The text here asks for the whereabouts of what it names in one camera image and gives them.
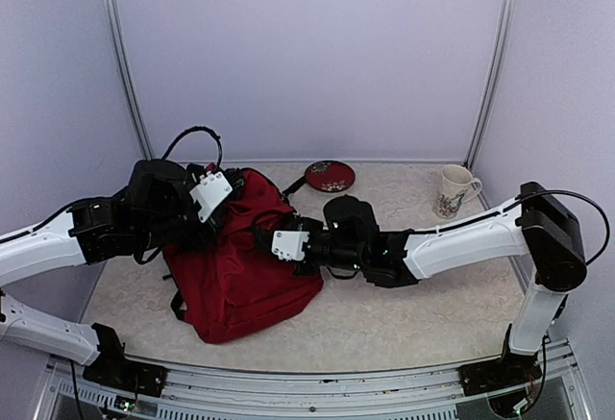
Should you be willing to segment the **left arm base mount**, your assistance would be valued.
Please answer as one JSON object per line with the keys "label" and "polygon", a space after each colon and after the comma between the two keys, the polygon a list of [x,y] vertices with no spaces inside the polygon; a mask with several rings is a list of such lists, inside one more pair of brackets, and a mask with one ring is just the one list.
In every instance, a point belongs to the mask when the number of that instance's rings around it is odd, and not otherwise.
{"label": "left arm base mount", "polygon": [[94,323],[92,329],[98,338],[95,360],[86,365],[83,378],[102,386],[159,398],[167,377],[167,369],[161,365],[126,358],[124,345],[115,330]]}

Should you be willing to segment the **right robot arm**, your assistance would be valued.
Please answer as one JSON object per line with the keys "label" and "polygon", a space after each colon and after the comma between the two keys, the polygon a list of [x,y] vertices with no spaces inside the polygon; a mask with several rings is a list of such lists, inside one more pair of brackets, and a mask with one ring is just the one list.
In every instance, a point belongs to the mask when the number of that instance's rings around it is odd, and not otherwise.
{"label": "right robot arm", "polygon": [[494,209],[428,229],[380,230],[372,206],[354,196],[330,200],[322,221],[296,217],[273,234],[271,252],[281,260],[361,273],[380,287],[418,284],[434,275],[491,259],[529,256],[533,282],[495,358],[494,380],[511,385],[529,369],[543,336],[568,294],[586,279],[598,254],[586,257],[578,218],[559,197],[593,200],[536,182]]}

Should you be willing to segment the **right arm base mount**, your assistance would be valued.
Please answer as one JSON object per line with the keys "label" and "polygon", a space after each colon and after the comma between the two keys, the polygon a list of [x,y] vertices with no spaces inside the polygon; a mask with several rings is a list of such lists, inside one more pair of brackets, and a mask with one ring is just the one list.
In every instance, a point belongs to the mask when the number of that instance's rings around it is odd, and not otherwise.
{"label": "right arm base mount", "polygon": [[530,356],[512,353],[509,346],[511,328],[509,325],[506,330],[502,353],[498,357],[463,364],[457,369],[465,396],[497,391],[544,377],[545,369],[538,363],[538,353]]}

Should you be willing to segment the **red student backpack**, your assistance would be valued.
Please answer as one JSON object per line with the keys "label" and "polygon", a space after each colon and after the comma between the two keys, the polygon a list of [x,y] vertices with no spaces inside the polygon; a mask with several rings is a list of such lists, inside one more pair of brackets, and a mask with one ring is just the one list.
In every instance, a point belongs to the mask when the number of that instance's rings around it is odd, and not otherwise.
{"label": "red student backpack", "polygon": [[294,209],[255,169],[227,204],[221,233],[193,250],[171,244],[162,250],[177,292],[171,309],[207,343],[254,334],[301,313],[323,287],[320,274],[301,277],[290,262],[262,252],[255,230],[281,226]]}

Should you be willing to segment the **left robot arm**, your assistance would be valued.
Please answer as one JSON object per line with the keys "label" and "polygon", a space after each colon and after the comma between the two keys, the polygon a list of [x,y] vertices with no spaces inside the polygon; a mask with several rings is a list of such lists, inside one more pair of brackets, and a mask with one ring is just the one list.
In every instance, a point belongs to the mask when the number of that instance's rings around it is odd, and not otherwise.
{"label": "left robot arm", "polygon": [[[233,191],[230,176],[219,168],[138,161],[127,185],[112,196],[71,202],[46,220],[3,237],[1,284],[116,257],[143,264],[147,252],[180,242],[203,243],[220,228],[223,205]],[[113,329],[60,319],[7,293],[1,295],[1,335],[83,366],[95,362],[116,386],[135,375]]]}

